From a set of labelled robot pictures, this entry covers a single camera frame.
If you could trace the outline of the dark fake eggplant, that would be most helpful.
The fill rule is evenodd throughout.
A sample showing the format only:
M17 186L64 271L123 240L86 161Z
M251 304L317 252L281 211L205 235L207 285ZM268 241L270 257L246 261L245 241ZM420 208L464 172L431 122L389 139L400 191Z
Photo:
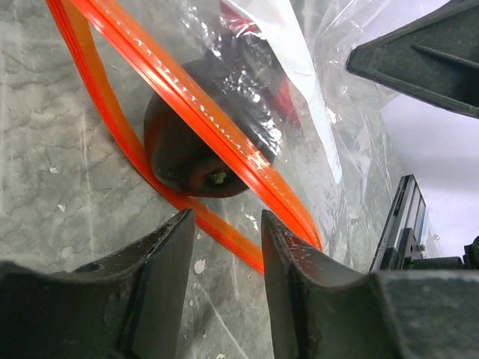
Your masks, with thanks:
M274 162L280 151L282 117L269 89L280 65L257 35L217 37L201 58L182 66L229 116L262 155ZM192 197L233 197L247 185L158 95L144 115L147 162L166 187Z

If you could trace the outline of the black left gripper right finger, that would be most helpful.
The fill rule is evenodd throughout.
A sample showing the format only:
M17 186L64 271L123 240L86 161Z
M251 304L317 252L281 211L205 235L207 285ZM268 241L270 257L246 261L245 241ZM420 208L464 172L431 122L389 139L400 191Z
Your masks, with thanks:
M362 274L261 216L276 358L476 358L478 273Z

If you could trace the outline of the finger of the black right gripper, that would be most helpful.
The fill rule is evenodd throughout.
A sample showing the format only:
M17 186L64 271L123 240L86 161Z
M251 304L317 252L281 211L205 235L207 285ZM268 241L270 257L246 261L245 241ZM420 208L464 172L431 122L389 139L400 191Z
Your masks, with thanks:
M346 69L422 102L478 117L478 2L449 1L357 46Z

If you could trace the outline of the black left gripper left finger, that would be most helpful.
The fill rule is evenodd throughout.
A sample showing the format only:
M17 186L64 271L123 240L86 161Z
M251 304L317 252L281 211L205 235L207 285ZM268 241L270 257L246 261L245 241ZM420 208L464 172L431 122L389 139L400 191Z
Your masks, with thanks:
M3 358L173 358L195 213L72 272L1 263Z

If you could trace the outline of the orange zip bag with vegetables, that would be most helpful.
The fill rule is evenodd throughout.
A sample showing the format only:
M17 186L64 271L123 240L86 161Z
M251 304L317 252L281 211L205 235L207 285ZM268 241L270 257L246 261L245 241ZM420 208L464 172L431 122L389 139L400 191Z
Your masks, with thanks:
M386 1L49 1L120 151L263 271L259 211L358 271L401 168L390 92L345 61Z

